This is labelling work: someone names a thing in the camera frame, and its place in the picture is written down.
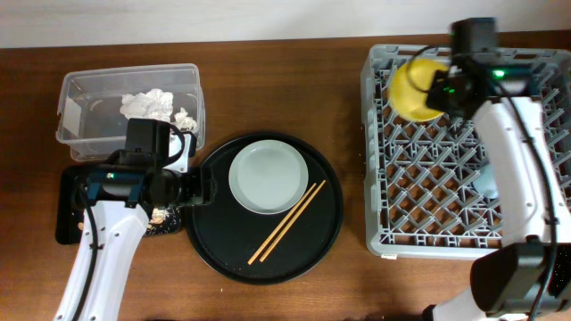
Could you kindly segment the grey ceramic plate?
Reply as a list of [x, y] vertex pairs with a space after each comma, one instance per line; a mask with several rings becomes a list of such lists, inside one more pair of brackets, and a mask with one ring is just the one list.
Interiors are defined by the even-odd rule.
[[228, 184], [245, 209], [275, 215], [291, 209], [309, 182], [305, 159], [292, 145], [273, 139], [248, 144], [232, 160]]

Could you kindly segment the blue plastic cup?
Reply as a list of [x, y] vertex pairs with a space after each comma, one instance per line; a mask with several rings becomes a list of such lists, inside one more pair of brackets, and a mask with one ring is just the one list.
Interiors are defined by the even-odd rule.
[[499, 197], [499, 191], [495, 182], [492, 164], [487, 163], [482, 166], [478, 172], [478, 177], [472, 183], [475, 191], [485, 198], [491, 200], [497, 199]]

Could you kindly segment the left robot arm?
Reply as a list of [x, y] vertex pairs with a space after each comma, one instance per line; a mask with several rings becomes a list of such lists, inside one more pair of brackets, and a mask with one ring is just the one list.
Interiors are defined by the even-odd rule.
[[114, 152], [107, 160], [62, 173], [55, 238], [78, 252], [55, 319], [114, 320], [128, 272], [153, 210], [212, 202], [210, 170], [171, 169], [150, 152]]

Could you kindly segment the yellow bowl with food scraps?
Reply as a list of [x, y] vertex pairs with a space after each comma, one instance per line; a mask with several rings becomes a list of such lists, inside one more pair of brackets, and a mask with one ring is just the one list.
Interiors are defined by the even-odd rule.
[[442, 111], [426, 105], [426, 92], [437, 71], [447, 71], [448, 66], [427, 58], [406, 62], [397, 69], [388, 84], [388, 101], [402, 118], [412, 122], [426, 122], [443, 115]]

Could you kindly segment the pile of food scraps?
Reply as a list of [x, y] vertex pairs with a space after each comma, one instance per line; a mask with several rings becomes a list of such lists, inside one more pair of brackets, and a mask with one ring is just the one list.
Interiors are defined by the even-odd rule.
[[168, 228], [171, 219], [172, 219], [172, 212], [169, 209], [160, 210], [158, 208], [155, 208], [148, 222], [146, 232], [149, 235], [155, 235], [161, 233], [163, 230]]

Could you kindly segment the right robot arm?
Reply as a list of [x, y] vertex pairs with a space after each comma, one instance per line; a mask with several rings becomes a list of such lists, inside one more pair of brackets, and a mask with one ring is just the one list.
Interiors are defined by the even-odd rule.
[[472, 119], [492, 165], [502, 246], [470, 271], [470, 286], [427, 307], [425, 320], [518, 320], [570, 308], [570, 212], [542, 132], [528, 68], [436, 72], [427, 106]]

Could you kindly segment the white napkin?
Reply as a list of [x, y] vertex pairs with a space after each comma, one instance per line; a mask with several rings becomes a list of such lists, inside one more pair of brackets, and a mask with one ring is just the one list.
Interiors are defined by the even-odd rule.
[[147, 93], [123, 95], [120, 113], [126, 119], [156, 119], [174, 124], [181, 131], [198, 129], [198, 122], [189, 115], [184, 107], [174, 112], [174, 94], [154, 88]]

